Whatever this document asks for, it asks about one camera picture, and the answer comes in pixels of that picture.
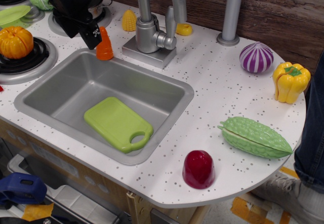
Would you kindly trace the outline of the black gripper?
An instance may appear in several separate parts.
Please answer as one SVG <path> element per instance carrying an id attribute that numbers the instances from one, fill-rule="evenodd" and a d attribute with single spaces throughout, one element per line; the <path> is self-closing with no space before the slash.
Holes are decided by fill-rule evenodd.
<path id="1" fill-rule="evenodd" d="M 88 11 L 90 1 L 50 0 L 50 4 L 54 6 L 55 20 L 66 34 L 73 38 L 79 33 L 87 47 L 93 50 L 102 42 L 102 37 L 98 24 L 92 22 L 92 15 Z"/>

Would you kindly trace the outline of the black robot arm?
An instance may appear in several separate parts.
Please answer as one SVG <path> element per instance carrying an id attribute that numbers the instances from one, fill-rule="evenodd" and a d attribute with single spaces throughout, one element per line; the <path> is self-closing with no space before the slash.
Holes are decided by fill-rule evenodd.
<path id="1" fill-rule="evenodd" d="M 102 42 L 97 22 L 89 12 L 91 0 L 49 0 L 54 7 L 53 16 L 70 37 L 78 33 L 90 50 Z"/>

